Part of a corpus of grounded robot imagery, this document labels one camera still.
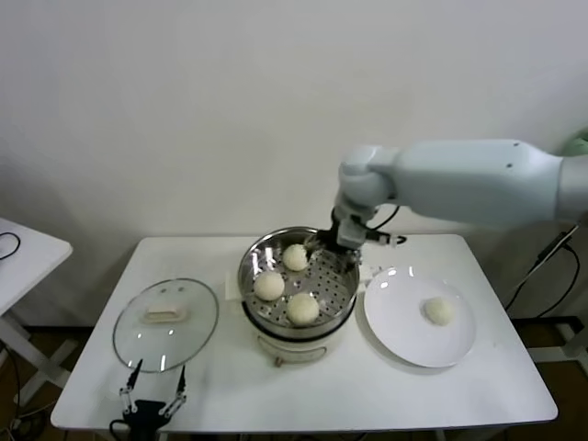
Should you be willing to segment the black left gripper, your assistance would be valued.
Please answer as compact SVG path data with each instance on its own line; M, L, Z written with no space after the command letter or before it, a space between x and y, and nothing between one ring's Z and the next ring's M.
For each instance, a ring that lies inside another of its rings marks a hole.
M165 416L174 416L187 401L186 367L182 366L175 397L167 404L164 401L133 399L132 392L141 367L142 360L132 370L126 384L119 389L123 421L129 428L129 435L158 435L158 430L165 425Z

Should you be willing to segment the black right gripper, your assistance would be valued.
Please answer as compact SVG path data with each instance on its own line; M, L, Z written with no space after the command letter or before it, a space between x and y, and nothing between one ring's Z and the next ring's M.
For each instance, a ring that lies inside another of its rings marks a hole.
M337 242L340 221L331 216L331 227L323 232L316 232L306 239L306 250L316 251L325 249L333 254L348 254L348 262L352 266L360 266L363 262L362 253L353 248L343 246Z

